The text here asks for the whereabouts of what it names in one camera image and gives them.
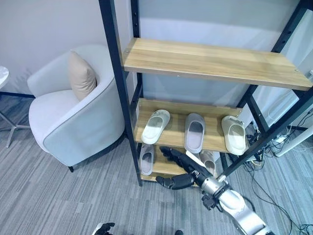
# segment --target table leg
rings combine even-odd
[[[11,140],[14,134],[15,130],[18,129],[30,129],[30,126],[24,126],[24,125],[18,125],[18,124],[14,124],[10,119],[8,119],[3,113],[0,112],[0,117],[3,118],[5,121],[7,121],[10,125],[11,125],[11,130],[10,130],[10,134],[9,134],[9,138],[8,141],[6,143],[6,147],[8,148],[11,144]]]

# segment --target wooden shelf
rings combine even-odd
[[[202,148],[217,152],[228,152],[221,126],[222,118],[227,115],[237,117],[242,111],[240,108],[173,103],[143,98],[139,99],[138,104],[139,117],[134,129],[136,142],[142,142],[141,134],[151,114],[158,109],[165,109],[170,112],[171,119],[156,142],[157,145],[184,148],[186,117],[190,113],[197,113],[204,118],[206,124]]]
[[[124,70],[307,91],[313,85],[284,55],[231,47],[135,38]]]
[[[156,176],[162,176],[163,178],[173,177],[175,175],[185,174],[186,171],[178,166],[175,162],[170,162],[163,156],[159,146],[154,145],[155,148],[155,161],[153,164],[152,174],[149,176],[141,175],[141,179],[147,181],[156,181]],[[183,148],[175,148],[180,152],[184,152]]]

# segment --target chair seat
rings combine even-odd
[[[44,94],[31,103],[29,125],[39,146],[44,146],[44,138],[49,128],[79,103],[72,90]]]

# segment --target white pipe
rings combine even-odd
[[[301,133],[299,136],[294,138],[292,141],[290,141],[288,144],[285,144],[282,151],[280,153],[277,153],[277,157],[283,156],[285,153],[287,153],[292,148],[296,147],[298,144],[300,144],[302,141],[306,140],[308,137],[313,135],[313,126],[311,126],[309,129]]]

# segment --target white armchair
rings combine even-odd
[[[124,131],[124,118],[109,50],[102,45],[74,49],[96,73],[97,87],[82,101],[67,77],[69,52],[28,79],[36,97],[29,124],[38,145],[73,171],[72,166],[115,142]]]

